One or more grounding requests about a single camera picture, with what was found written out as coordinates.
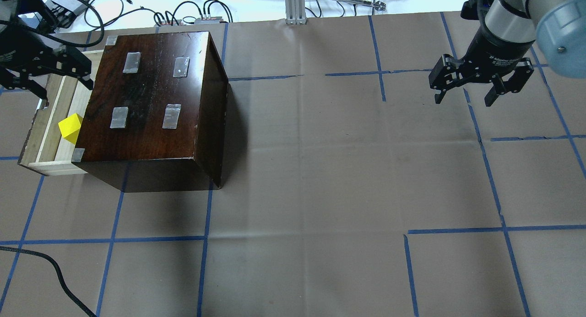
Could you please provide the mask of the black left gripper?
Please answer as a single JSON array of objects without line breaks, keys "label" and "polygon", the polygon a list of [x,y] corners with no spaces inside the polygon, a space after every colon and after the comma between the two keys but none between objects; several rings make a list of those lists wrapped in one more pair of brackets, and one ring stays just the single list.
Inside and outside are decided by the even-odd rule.
[{"label": "black left gripper", "polygon": [[32,77],[57,74],[76,78],[93,90],[92,62],[74,46],[52,49],[36,34],[21,27],[1,27],[0,83],[8,90],[29,90],[41,100],[48,100],[47,91]]}]

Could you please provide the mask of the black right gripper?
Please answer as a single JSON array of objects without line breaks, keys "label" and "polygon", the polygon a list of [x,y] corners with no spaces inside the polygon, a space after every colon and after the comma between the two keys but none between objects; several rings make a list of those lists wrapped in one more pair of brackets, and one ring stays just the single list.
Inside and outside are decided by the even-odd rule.
[{"label": "black right gripper", "polygon": [[433,67],[429,87],[435,90],[435,103],[440,104],[449,90],[466,83],[493,85],[485,96],[486,107],[503,94],[518,93],[535,71],[525,56],[529,48],[529,42],[505,42],[477,31],[462,58],[444,54]]}]

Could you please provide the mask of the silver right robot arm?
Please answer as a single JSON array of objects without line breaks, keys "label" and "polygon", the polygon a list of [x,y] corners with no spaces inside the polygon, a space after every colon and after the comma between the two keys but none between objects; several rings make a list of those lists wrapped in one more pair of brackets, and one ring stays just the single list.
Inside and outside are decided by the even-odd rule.
[{"label": "silver right robot arm", "polygon": [[466,54],[442,55],[429,75],[436,104],[467,83],[490,83],[485,105],[518,93],[534,67],[526,53],[534,43],[555,73],[584,78],[586,0],[467,0],[461,18],[479,22]]}]

